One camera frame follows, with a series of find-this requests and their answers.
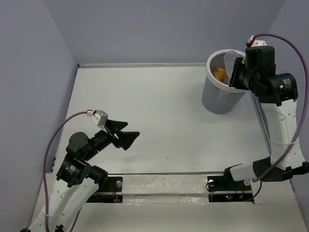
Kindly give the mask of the orange blue label bottle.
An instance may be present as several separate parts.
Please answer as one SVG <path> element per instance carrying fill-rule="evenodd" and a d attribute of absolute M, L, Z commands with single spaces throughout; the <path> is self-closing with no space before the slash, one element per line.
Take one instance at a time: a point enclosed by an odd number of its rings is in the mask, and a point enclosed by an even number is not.
<path fill-rule="evenodd" d="M 226 71 L 224 69 L 215 67 L 212 73 L 217 80 L 219 80 L 220 82 L 224 82 L 226 77 Z"/>

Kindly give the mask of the clear bottle white-blue cap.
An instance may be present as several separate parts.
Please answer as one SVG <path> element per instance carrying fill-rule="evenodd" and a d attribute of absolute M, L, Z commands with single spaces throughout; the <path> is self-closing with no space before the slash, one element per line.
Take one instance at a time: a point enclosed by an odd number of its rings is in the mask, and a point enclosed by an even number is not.
<path fill-rule="evenodd" d="M 235 50 L 229 50 L 227 51 L 224 56 L 223 56 L 223 60 L 224 60 L 224 65 L 225 65 L 225 71 L 226 71 L 226 77 L 224 80 L 224 84 L 229 85 L 230 82 L 230 78 L 232 75 L 232 71 L 233 71 L 233 67 L 234 67 L 234 62 L 236 58 L 243 58 L 240 56 L 239 53 L 237 53 Z M 242 63 L 244 64 L 244 67 L 240 73 L 240 77 L 245 69 L 245 59 L 243 58 Z"/>

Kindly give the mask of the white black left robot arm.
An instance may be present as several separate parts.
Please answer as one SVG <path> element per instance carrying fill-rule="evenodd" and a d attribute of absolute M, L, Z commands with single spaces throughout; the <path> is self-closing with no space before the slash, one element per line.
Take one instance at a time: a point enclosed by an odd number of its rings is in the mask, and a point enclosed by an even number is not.
<path fill-rule="evenodd" d="M 26 232 L 64 232 L 74 226 L 82 206 L 108 185 L 108 172 L 88 163 L 110 144 L 128 150 L 138 131 L 123 131 L 127 122 L 107 120 L 92 138 L 76 132 L 69 138 L 66 155 L 56 174 L 51 192 L 45 192 L 45 204 Z"/>

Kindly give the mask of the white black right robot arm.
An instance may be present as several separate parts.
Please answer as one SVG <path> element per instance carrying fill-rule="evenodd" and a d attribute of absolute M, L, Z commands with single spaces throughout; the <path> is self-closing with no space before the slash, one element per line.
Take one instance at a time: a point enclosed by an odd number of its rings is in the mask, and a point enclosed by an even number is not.
<path fill-rule="evenodd" d="M 267 120 L 270 156 L 252 164 L 239 164 L 224 171 L 222 184 L 234 189 L 244 180 L 261 178 L 265 182 L 281 182 L 294 175 L 307 174 L 309 164 L 302 155 L 296 137 L 296 79 L 289 73 L 276 74 L 275 49 L 251 46 L 245 58 L 235 60 L 230 86 L 250 90 L 262 106 Z"/>

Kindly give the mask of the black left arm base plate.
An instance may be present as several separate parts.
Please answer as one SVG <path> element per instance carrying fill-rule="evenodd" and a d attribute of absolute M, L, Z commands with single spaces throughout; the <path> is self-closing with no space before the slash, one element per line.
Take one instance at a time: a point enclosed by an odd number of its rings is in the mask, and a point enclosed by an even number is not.
<path fill-rule="evenodd" d="M 92 194 L 87 203 L 122 203 L 123 176 L 109 175 L 107 184 Z"/>

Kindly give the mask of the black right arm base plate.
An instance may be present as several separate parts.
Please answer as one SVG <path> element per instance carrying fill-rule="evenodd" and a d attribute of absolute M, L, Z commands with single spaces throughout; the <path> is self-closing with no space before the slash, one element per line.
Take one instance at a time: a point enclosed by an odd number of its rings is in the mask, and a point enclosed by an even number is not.
<path fill-rule="evenodd" d="M 226 183 L 222 175 L 207 176 L 205 185 L 210 203 L 253 202 L 251 184 L 243 181 Z"/>

